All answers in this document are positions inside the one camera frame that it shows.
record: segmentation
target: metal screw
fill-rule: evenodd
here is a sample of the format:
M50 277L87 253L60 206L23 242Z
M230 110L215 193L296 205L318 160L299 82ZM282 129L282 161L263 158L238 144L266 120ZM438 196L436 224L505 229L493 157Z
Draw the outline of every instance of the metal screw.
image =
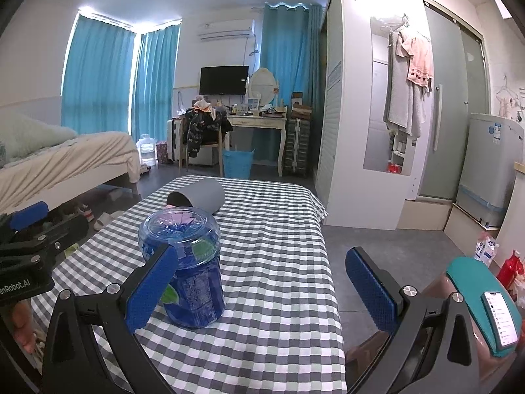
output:
M417 295L417 289L413 286L405 286L403 287L403 292L406 294L406 296L416 296Z
M120 284L117 284L117 283L111 283L107 288L106 288L106 291L108 293L111 293L111 294L114 294L114 293L118 293L120 290Z
M66 289L65 291L60 292L60 294L58 296L59 296L60 299L66 300L66 299L68 299L71 296L71 291Z
M459 292L452 293L452 299L458 302L459 304L464 300L463 295Z

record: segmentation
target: gray towel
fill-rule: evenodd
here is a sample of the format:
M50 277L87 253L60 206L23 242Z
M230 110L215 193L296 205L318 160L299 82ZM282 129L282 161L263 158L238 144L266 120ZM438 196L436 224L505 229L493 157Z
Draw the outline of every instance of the gray towel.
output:
M397 54L397 46L400 45L400 34L391 33L388 39L388 89L383 121L391 130L419 138L424 121L423 90L407 80L410 60Z

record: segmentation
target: pillow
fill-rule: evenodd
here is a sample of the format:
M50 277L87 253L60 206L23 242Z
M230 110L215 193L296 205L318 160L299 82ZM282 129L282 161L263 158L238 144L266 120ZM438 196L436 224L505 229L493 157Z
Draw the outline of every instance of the pillow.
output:
M41 148L59 145L77 136L69 127L53 126L12 111L0 113L0 138L8 161L23 159Z
M0 141L0 168L7 164L7 155L5 154L5 145Z

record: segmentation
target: gray suitcase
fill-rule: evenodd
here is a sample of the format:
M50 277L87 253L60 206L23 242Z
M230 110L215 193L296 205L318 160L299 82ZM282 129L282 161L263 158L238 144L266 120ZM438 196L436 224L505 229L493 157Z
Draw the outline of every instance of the gray suitcase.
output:
M284 146L284 171L306 176L308 165L308 144L310 142L310 121L288 120L286 144Z

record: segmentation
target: plastic jar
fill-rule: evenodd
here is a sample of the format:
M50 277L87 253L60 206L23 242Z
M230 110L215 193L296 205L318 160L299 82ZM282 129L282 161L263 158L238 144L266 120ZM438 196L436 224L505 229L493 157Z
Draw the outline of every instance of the plastic jar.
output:
M150 138L148 134L140 135L140 139L136 143L136 147L138 148L138 153L140 154L140 162L141 163L151 163L155 164L156 161L156 153L155 153L155 145L157 144L157 140L154 138Z
M221 232L211 214L196 208L167 208L138 229L138 245L148 260L162 244L175 247L178 269L161 302L178 326L208 326L224 312L221 284Z

